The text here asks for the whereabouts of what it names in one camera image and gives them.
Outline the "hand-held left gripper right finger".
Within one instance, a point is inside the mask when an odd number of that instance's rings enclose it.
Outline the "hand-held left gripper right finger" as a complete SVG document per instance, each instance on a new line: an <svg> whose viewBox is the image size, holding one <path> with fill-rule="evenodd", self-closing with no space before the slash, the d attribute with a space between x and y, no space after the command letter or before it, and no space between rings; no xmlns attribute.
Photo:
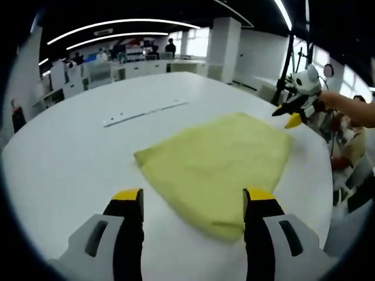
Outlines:
<svg viewBox="0 0 375 281"><path fill-rule="evenodd" d="M317 234L277 199L243 190L247 280L322 280L338 260L319 247Z"/></svg>

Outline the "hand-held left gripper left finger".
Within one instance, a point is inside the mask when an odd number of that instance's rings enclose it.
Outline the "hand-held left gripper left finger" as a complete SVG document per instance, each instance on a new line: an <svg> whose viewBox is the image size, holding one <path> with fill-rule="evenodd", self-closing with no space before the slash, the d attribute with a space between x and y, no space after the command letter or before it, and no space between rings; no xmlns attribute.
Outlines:
<svg viewBox="0 0 375 281"><path fill-rule="evenodd" d="M68 239L68 247L48 264L66 280L142 280L144 191L115 194Z"/></svg>

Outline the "person's right hand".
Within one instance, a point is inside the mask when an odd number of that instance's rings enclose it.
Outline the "person's right hand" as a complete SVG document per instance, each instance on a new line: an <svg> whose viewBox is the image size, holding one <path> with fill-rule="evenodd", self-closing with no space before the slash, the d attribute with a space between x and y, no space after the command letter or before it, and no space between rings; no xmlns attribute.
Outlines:
<svg viewBox="0 0 375 281"><path fill-rule="evenodd" d="M319 95L319 100L322 101L326 109L340 110L342 96L334 91L323 90Z"/></svg>

